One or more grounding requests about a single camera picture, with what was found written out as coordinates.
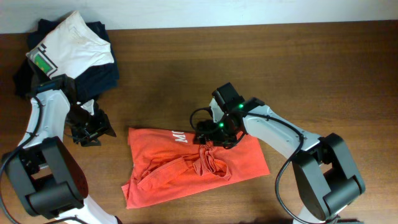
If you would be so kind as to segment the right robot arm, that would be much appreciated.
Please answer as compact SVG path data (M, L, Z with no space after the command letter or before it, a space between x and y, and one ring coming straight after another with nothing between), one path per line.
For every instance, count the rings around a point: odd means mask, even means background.
M210 119L192 123L197 144L231 149L245 136L268 144L286 161L275 180L275 196L294 223L355 223L339 213L365 190L365 183L342 137L308 132L272 111L258 98L245 100L231 83L217 88L205 109ZM279 185L291 165L303 208L294 215L282 201Z

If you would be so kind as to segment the red orange t-shirt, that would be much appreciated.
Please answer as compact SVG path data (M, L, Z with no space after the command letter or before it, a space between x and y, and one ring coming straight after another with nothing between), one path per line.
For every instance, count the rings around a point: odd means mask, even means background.
M149 207L224 185L269 175L257 138L232 149L194 144L193 133L129 128L133 169L122 191L128 209Z

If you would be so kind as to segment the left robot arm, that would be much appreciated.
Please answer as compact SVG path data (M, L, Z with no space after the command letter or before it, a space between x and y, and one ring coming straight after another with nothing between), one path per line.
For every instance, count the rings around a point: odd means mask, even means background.
M116 136L108 116L95 101L80 103L75 81L66 75L37 85L30 102L24 137L1 164L25 211L49 223L120 223L89 195L86 177L63 143L69 126L75 144L100 146L100 136Z

